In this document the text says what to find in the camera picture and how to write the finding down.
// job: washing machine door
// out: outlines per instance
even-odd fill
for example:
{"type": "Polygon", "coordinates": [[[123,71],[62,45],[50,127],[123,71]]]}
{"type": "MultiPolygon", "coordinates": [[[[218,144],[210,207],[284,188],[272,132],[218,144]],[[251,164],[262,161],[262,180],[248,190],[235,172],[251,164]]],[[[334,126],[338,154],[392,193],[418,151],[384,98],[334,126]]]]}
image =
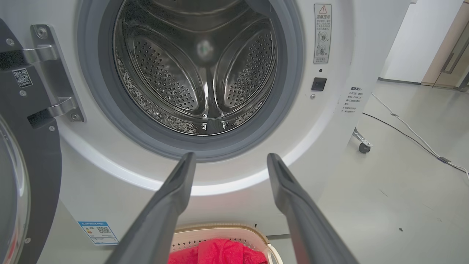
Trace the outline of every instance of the washing machine door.
{"type": "Polygon", "coordinates": [[[35,263],[59,198],[59,131],[30,51],[1,19],[0,38],[0,262],[35,263]]]}

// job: white wall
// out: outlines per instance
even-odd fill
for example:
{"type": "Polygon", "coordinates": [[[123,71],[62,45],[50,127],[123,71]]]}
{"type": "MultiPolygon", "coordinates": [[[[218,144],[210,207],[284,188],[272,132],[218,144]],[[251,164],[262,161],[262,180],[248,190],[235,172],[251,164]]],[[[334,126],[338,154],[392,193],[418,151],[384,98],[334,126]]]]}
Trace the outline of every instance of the white wall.
{"type": "Polygon", "coordinates": [[[461,4],[462,0],[419,0],[409,5],[380,77],[420,83],[461,4]]]}

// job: door hinge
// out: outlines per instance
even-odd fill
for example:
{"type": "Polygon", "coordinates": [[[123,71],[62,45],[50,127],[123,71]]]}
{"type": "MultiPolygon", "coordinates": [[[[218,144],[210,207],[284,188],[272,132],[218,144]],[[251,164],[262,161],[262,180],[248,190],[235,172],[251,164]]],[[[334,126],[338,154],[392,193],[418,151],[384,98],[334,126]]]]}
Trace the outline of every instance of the door hinge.
{"type": "Polygon", "coordinates": [[[66,115],[70,122],[84,122],[68,68],[63,60],[53,28],[45,24],[30,28],[34,48],[23,49],[27,63],[33,64],[44,83],[53,117],[66,115]]]}

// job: black cable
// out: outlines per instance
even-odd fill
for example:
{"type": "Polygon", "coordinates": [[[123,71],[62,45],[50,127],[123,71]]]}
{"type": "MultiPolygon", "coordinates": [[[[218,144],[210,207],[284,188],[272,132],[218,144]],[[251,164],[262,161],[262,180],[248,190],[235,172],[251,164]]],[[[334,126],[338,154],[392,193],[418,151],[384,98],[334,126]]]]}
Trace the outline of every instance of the black cable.
{"type": "MultiPolygon", "coordinates": [[[[425,149],[428,153],[430,153],[430,155],[432,155],[433,157],[435,157],[435,158],[437,158],[439,161],[441,161],[441,160],[440,160],[440,157],[438,157],[437,155],[433,154],[433,153],[432,153],[431,151],[429,151],[426,147],[424,147],[422,144],[420,144],[420,142],[418,142],[417,140],[415,140],[415,139],[412,138],[411,136],[407,135],[406,133],[400,131],[399,129],[397,129],[396,127],[392,126],[391,124],[388,124],[388,123],[384,122],[383,120],[381,120],[381,119],[379,119],[379,118],[377,118],[377,117],[374,117],[374,116],[372,116],[372,115],[368,115],[367,113],[362,113],[362,114],[364,114],[364,115],[366,115],[366,116],[369,116],[369,117],[372,117],[372,118],[374,118],[374,119],[376,119],[376,120],[378,120],[378,121],[380,121],[380,122],[382,122],[382,123],[385,123],[386,125],[388,125],[388,126],[394,128],[395,130],[399,131],[402,135],[404,135],[404,136],[410,138],[411,140],[415,141],[415,143],[419,144],[423,149],[425,149]]],[[[455,168],[455,169],[457,169],[457,170],[460,170],[460,171],[466,173],[464,170],[462,170],[462,169],[460,169],[460,168],[454,167],[454,166],[451,165],[451,164],[448,164],[448,165],[450,165],[451,167],[453,167],[453,168],[455,168]]]]}

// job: cable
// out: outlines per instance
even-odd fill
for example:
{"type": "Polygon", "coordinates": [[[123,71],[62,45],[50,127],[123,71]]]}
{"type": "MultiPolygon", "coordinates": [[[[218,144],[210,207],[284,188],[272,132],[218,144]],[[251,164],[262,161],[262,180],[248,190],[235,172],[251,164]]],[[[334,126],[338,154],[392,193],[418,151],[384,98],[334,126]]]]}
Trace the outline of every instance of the cable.
{"type": "Polygon", "coordinates": [[[444,157],[438,155],[438,154],[430,147],[430,145],[428,145],[428,143],[427,143],[421,136],[419,136],[417,133],[415,133],[415,131],[414,131],[412,128],[410,128],[409,124],[407,124],[407,123],[406,123],[404,120],[402,120],[397,114],[395,114],[395,113],[394,113],[386,104],[384,104],[383,101],[381,101],[381,99],[379,99],[376,95],[374,95],[373,93],[371,93],[371,95],[373,95],[382,105],[384,105],[384,106],[389,110],[389,112],[391,112],[391,115],[392,115],[392,116],[395,116],[397,119],[399,119],[401,122],[403,122],[403,123],[406,125],[406,127],[407,127],[414,135],[416,135],[416,136],[430,149],[430,151],[434,154],[434,156],[436,156],[437,159],[439,159],[440,161],[442,161],[442,162],[444,162],[444,163],[446,163],[446,164],[448,164],[448,165],[450,165],[450,166],[452,166],[452,167],[454,167],[454,168],[456,168],[456,169],[458,169],[458,170],[460,170],[460,171],[461,171],[461,169],[464,170],[464,172],[466,173],[466,176],[467,176],[467,178],[468,178],[468,180],[469,180],[469,171],[468,171],[466,168],[461,167],[461,166],[458,166],[458,165],[455,165],[455,164],[452,164],[452,163],[451,163],[450,161],[448,161],[446,158],[444,158],[444,157]]]}
{"type": "Polygon", "coordinates": [[[376,95],[374,95],[373,93],[371,93],[371,95],[373,95],[382,105],[384,105],[384,106],[389,110],[389,112],[391,112],[391,115],[392,115],[392,116],[395,116],[397,119],[399,119],[401,122],[403,122],[403,123],[406,125],[406,127],[409,128],[409,130],[410,130],[414,135],[416,135],[418,138],[420,138],[420,140],[421,140],[435,155],[439,156],[439,155],[430,147],[430,145],[428,145],[428,143],[427,143],[422,137],[420,137],[419,135],[417,135],[417,133],[415,133],[415,131],[413,131],[412,128],[410,128],[410,126],[409,126],[406,122],[404,122],[404,120],[402,120],[402,119],[401,119],[397,114],[395,114],[387,105],[385,105],[385,104],[383,103],[383,101],[381,101],[381,100],[380,100],[376,95]]]}
{"type": "MultiPolygon", "coordinates": [[[[389,123],[386,123],[386,122],[384,122],[383,120],[381,120],[381,119],[379,119],[379,118],[377,118],[377,117],[374,117],[374,116],[372,116],[372,115],[368,115],[367,113],[362,113],[362,114],[364,114],[364,115],[366,115],[366,116],[369,116],[369,117],[371,117],[371,118],[374,118],[374,119],[376,119],[376,120],[378,120],[378,121],[380,121],[380,122],[382,122],[382,123],[384,123],[384,124],[386,124],[386,125],[388,125],[388,126],[394,128],[395,130],[397,130],[397,131],[398,131],[399,133],[401,133],[402,135],[404,135],[404,136],[408,137],[409,139],[415,141],[415,143],[417,143],[418,145],[420,145],[420,146],[421,146],[426,152],[428,152],[430,155],[432,155],[433,157],[435,157],[435,158],[437,158],[438,160],[440,160],[437,155],[435,155],[435,154],[433,154],[431,151],[429,151],[424,145],[422,145],[420,142],[418,142],[417,140],[415,140],[413,137],[411,137],[411,136],[407,135],[406,133],[402,132],[401,130],[397,129],[395,126],[393,126],[393,125],[391,125],[391,124],[389,124],[389,123]]],[[[462,169],[459,169],[459,168],[457,168],[457,167],[454,167],[454,168],[457,169],[457,170],[459,170],[459,171],[466,172],[466,171],[464,171],[464,170],[462,170],[462,169]]]]}

